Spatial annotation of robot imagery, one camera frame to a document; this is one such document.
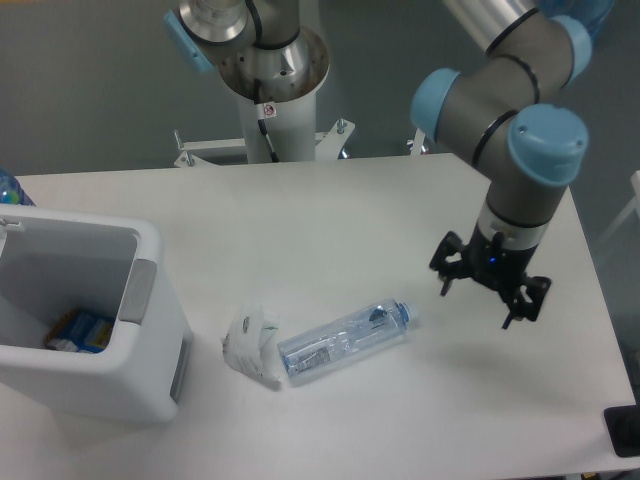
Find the white bin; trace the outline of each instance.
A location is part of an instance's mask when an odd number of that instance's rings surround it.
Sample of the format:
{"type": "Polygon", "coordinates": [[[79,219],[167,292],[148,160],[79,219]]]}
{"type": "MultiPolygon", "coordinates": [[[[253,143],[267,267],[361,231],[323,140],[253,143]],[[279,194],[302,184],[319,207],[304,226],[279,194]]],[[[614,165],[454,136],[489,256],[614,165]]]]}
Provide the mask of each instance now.
{"type": "Polygon", "coordinates": [[[0,382],[54,410],[158,422],[193,339],[149,222],[0,206],[0,382]],[[115,318],[97,354],[47,350],[76,308],[115,318]]]}

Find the white table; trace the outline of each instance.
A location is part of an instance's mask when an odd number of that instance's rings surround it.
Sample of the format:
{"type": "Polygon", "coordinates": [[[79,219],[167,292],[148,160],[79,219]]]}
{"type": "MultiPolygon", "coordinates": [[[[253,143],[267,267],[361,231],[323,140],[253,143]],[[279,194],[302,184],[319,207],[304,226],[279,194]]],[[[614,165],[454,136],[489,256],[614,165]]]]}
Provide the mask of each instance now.
{"type": "MultiPolygon", "coordinates": [[[[633,395],[566,195],[529,273],[554,284],[537,323],[500,329],[497,294],[427,267],[467,240],[487,181],[450,155],[21,179],[41,207],[147,218],[196,339],[181,409],[140,427],[53,413],[0,386],[3,478],[478,480],[640,467],[602,410],[633,395]],[[275,340],[393,296],[405,343],[280,391],[231,370],[220,337],[244,297],[275,340]]],[[[275,342],[266,363],[284,376],[275,342]]]]}

